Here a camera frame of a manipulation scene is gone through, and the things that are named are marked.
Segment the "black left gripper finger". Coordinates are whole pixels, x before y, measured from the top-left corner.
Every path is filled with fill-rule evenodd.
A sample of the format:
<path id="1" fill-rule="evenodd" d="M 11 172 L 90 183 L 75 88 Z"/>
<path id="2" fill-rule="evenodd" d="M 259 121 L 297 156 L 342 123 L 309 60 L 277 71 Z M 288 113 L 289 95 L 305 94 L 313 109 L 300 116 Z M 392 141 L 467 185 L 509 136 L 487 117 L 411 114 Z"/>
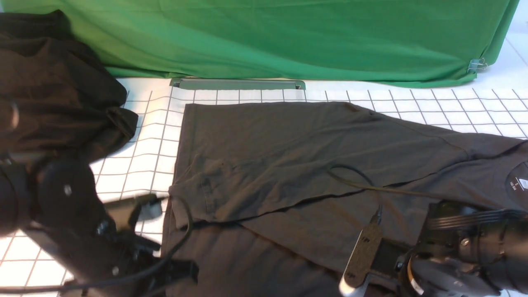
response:
<path id="1" fill-rule="evenodd" d="M 198 283 L 199 267 L 195 261 L 172 259 L 153 275 L 153 297 L 165 297 L 166 290 L 180 280 Z"/>

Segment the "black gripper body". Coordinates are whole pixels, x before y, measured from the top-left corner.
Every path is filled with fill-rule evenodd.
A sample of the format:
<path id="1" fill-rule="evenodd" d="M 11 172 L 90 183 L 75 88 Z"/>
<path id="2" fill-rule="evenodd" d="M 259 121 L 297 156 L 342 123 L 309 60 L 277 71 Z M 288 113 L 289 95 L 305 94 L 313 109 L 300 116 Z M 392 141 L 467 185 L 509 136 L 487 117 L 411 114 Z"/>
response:
<path id="1" fill-rule="evenodd" d="M 64 297 L 162 297 L 165 265 L 161 245 L 131 230 L 77 235 L 62 232 L 62 265 L 73 275 Z"/>

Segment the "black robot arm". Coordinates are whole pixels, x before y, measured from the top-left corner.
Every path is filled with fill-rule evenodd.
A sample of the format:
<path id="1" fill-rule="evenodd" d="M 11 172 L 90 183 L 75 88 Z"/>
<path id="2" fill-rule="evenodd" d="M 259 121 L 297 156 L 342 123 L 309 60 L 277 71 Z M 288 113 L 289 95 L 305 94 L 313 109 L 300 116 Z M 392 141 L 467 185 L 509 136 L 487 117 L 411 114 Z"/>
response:
<path id="1" fill-rule="evenodd" d="M 145 207 L 161 198 L 143 194 L 109 203 L 97 194 L 90 163 L 119 150 L 137 128 L 115 95 L 1 96 L 1 235 L 21 230 L 74 279 L 61 286 L 3 287 L 3 295 L 57 291 L 63 297 L 164 297 L 179 280 L 198 281 L 198 265 L 139 236 Z"/>

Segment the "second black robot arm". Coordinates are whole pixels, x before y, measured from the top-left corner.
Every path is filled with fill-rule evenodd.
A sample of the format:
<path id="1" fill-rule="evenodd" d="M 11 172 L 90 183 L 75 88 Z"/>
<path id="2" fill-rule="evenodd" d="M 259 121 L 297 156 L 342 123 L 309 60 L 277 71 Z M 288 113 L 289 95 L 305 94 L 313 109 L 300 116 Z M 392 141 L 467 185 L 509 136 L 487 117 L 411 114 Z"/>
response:
<path id="1" fill-rule="evenodd" d="M 406 256 L 402 297 L 499 297 L 528 289 L 527 212 L 431 203 Z"/>

